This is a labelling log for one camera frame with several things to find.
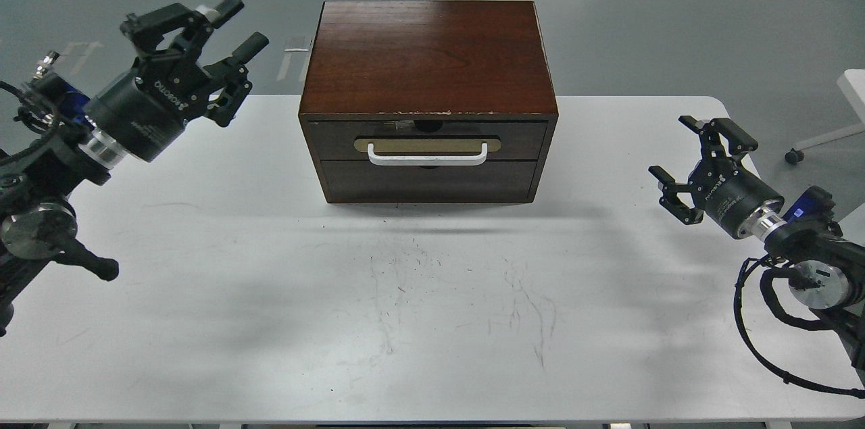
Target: robotic arm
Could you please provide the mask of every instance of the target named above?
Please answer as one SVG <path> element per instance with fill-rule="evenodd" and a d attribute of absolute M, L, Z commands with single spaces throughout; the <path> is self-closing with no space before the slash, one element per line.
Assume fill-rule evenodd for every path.
<path fill-rule="evenodd" d="M 698 122 L 682 116 L 679 121 L 700 137 L 701 160 L 684 184 L 676 183 L 659 166 L 649 168 L 658 179 L 662 207 L 685 225 L 700 223 L 706 213 L 735 239 L 757 237 L 768 253 L 750 268 L 745 261 L 736 284 L 736 321 L 745 344 L 787 383 L 865 398 L 863 390 L 821 386 L 770 364 L 751 345 L 741 320 L 744 282 L 756 266 L 769 267 L 760 279 L 760 290 L 772 314 L 802 330 L 834 330 L 852 346 L 853 367 L 865 370 L 865 318 L 846 310 L 865 297 L 865 248 L 841 238 L 841 227 L 832 220 L 832 195 L 812 186 L 781 215 L 784 197 L 742 166 L 748 152 L 757 149 L 757 141 L 729 118 Z M 679 199 L 682 193 L 690 195 L 694 207 Z M 818 319 L 787 314 L 772 288 L 777 278 L 787 279 L 793 296 Z"/>
<path fill-rule="evenodd" d="M 195 118 L 228 126 L 251 90 L 246 63 L 268 38 L 254 32 L 226 59 L 203 67 L 197 60 L 214 29 L 242 8 L 240 0 L 224 0 L 216 8 L 175 3 L 129 14 L 120 31 L 138 57 L 93 99 L 52 70 L 57 53 L 46 56 L 24 90 L 0 82 L 21 103 L 16 120 L 41 134 L 18 154 L 0 150 L 0 336 L 12 300 L 50 261 L 82 266 L 103 280 L 117 277 L 117 261 L 75 239 L 68 196 L 83 180 L 104 184 L 126 155 L 152 161 Z"/>

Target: white drawer handle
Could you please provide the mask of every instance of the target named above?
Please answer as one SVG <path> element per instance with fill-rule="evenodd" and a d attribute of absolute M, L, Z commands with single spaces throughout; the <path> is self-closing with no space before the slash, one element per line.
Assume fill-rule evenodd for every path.
<path fill-rule="evenodd" d="M 487 143 L 481 143 L 478 155 L 378 155 L 370 142 L 367 154 L 376 166 L 479 166 L 486 161 Z"/>

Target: white table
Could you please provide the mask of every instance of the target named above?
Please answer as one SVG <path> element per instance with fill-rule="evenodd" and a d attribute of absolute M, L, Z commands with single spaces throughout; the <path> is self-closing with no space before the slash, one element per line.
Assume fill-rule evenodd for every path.
<path fill-rule="evenodd" d="M 328 205 L 297 97 L 250 97 L 153 164 L 72 198 L 106 284 L 49 266 L 0 340 L 0 420 L 387 422 L 849 420 L 858 399 L 787 386 L 733 325 L 755 239 L 657 204 L 699 157 L 709 97 L 560 97 L 527 205 Z M 782 367 L 861 386 L 833 334 L 775 321 Z M 801 310 L 792 309 L 795 314 Z"/>

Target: grey floor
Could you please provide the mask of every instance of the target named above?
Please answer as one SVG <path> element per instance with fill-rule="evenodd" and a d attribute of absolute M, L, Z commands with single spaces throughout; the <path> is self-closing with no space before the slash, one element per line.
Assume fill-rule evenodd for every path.
<path fill-rule="evenodd" d="M 132 62 L 117 29 L 123 16 L 174 1 L 194 7 L 219 0 L 0 0 L 0 78 L 24 81 L 46 50 L 68 49 L 71 56 L 58 70 L 96 93 Z M 219 59 L 259 30 L 272 45 L 250 65 L 256 92 L 301 93 L 306 56 L 287 61 L 285 45 L 312 38 L 325 0 L 244 1 L 247 8 L 220 29 L 203 60 Z M 557 94 L 717 97 L 760 141 L 754 162 L 788 201 L 812 184 L 835 195 L 839 216 L 865 201 L 865 134 L 807 150 L 796 167 L 783 160 L 797 141 L 857 121 L 835 81 L 846 69 L 865 68 L 865 0 L 532 1 Z M 87 45 L 70 45 L 93 42 L 89 54 Z M 13 103 L 6 97 L 0 103 L 0 113 L 11 117 Z M 622 130 L 611 133 L 653 133 L 627 117 L 621 122 Z M 0 147 L 7 151 L 31 138 L 20 125 L 0 121 Z M 600 191 L 597 200 L 603 201 Z M 865 427 L 850 424 L 832 427 Z"/>

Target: dark wood panel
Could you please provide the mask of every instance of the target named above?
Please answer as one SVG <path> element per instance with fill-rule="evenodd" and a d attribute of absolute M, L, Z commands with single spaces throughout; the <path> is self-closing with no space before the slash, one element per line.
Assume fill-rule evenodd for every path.
<path fill-rule="evenodd" d="M 442 121 L 441 128 L 423 132 L 417 128 L 396 128 L 386 122 L 303 122 L 303 133 L 320 159 L 366 158 L 355 150 L 357 138 L 474 138 L 501 140 L 501 149 L 491 152 L 491 159 L 537 160 L 547 131 L 546 122 L 452 122 Z"/>
<path fill-rule="evenodd" d="M 376 166 L 369 161 L 321 161 L 328 202 L 527 202 L 534 161 L 486 161 L 479 166 Z"/>
<path fill-rule="evenodd" d="M 555 114 L 534 3 L 326 2 L 300 112 Z"/>
<path fill-rule="evenodd" d="M 535 200 L 535 193 L 537 193 L 538 185 L 541 182 L 541 173 L 543 173 L 544 165 L 547 162 L 547 153 L 549 153 L 550 144 L 553 142 L 553 133 L 557 122 L 558 117 L 552 118 L 547 122 L 547 134 L 544 136 L 543 145 L 541 145 L 541 152 L 538 154 L 537 167 L 535 167 L 535 177 L 532 177 L 532 188 L 528 192 L 528 202 Z"/>

